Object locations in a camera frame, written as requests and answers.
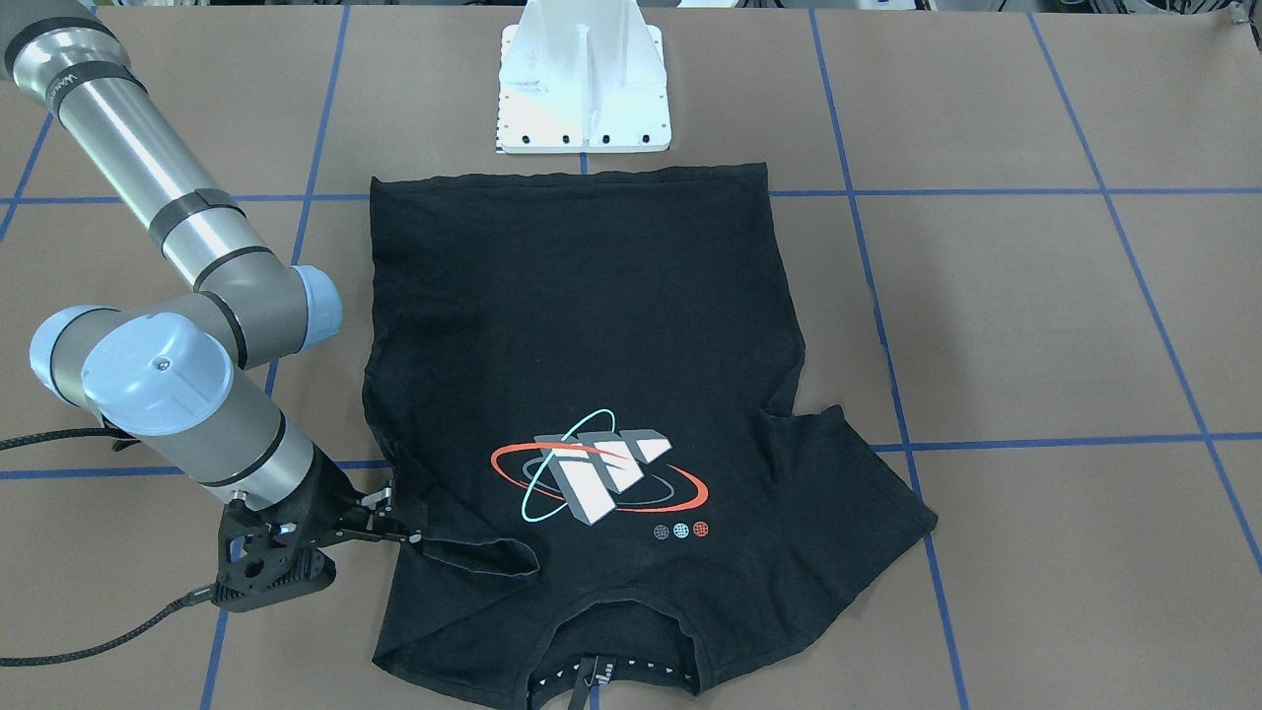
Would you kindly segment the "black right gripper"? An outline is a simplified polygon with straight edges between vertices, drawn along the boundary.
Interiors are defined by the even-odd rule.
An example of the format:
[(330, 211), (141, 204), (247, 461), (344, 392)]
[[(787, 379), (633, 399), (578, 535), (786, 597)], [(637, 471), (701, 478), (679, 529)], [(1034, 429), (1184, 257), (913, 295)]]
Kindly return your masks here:
[[(369, 520), (400, 528), (365, 530)], [(218, 571), (213, 604), (228, 612), (256, 610), (321, 591), (334, 581), (334, 561), (324, 545), (350, 542), (418, 544), (428, 527), (428, 504), (395, 480), (360, 493), (324, 451), (316, 451), (302, 484), (271, 507), (252, 511), (236, 499), (225, 504), (218, 528)]]

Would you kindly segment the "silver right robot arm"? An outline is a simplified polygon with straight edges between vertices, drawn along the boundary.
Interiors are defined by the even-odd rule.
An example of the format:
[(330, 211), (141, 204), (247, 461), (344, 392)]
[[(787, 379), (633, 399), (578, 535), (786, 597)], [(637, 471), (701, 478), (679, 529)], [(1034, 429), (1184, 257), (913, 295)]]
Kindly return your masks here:
[(329, 340), (343, 320), (338, 289), (262, 242), (149, 98), (114, 32), (78, 1), (5, 1), (3, 78), (81, 145), (189, 289), (131, 311), (57, 311), (29, 346), (45, 388), (222, 502), (216, 578), (175, 609), (292, 602), (332, 584), (329, 545), (420, 542), (420, 528), (392, 515), (390, 488), (357, 491), (249, 377)]

